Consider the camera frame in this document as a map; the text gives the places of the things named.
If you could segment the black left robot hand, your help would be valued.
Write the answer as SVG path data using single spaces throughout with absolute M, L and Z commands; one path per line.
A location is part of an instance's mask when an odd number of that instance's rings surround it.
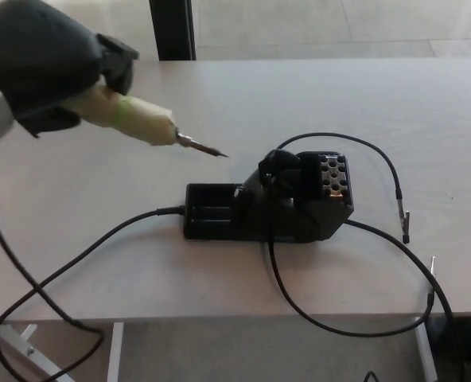
M 43 1 L 0 2 L 0 92 L 32 136 L 80 124 L 62 107 L 104 79 L 127 94 L 138 51 Z

